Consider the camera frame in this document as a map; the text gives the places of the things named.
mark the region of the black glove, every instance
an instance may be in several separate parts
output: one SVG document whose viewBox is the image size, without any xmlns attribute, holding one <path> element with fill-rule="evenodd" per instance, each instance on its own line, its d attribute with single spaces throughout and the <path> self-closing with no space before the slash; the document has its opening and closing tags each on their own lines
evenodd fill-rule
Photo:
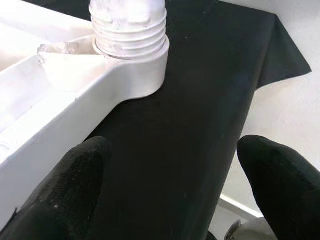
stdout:
<svg viewBox="0 0 320 240">
<path fill-rule="evenodd" d="M 320 239 L 320 173 L 295 150 L 260 136 L 237 146 L 256 203 L 279 240 Z"/>
<path fill-rule="evenodd" d="M 84 240 L 110 157 L 103 137 L 70 150 L 13 215 L 0 240 Z"/>
</svg>

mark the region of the white surface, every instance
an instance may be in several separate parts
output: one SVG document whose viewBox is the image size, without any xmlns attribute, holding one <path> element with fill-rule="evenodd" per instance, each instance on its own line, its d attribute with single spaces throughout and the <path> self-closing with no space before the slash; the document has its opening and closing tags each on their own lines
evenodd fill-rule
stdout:
<svg viewBox="0 0 320 240">
<path fill-rule="evenodd" d="M 165 0 L 91 0 L 97 47 L 121 59 L 141 58 L 166 40 Z"/>
<path fill-rule="evenodd" d="M 259 89 L 242 135 L 261 135 L 294 148 L 320 170 L 320 1 L 224 0 L 276 13 L 310 64 L 312 73 Z M 237 157 L 223 195 L 260 211 Z"/>
<path fill-rule="evenodd" d="M 16 5 L 25 5 L 12 1 L 16 4 L 7 8 L 12 14 Z M 81 38 L 43 45 L 39 54 L 34 49 L 33 56 L 0 72 L 0 229 L 67 151 L 83 142 L 115 106 L 161 87 L 170 46 L 166 37 L 158 52 L 135 60 L 98 55 L 94 37 L 83 37 L 92 33 L 88 22 L 25 6 L 28 12 L 17 7 L 15 18 L 1 15 L 0 24 L 44 37 L 45 44 Z M 21 24 L 19 16 L 26 17 Z M 41 23 L 33 26 L 35 19 Z M 51 29 L 55 23 L 61 28 Z M 49 35 L 44 34 L 47 28 Z M 17 36 L 16 31 L 6 33 L 7 39 L 10 33 Z"/>
</svg>

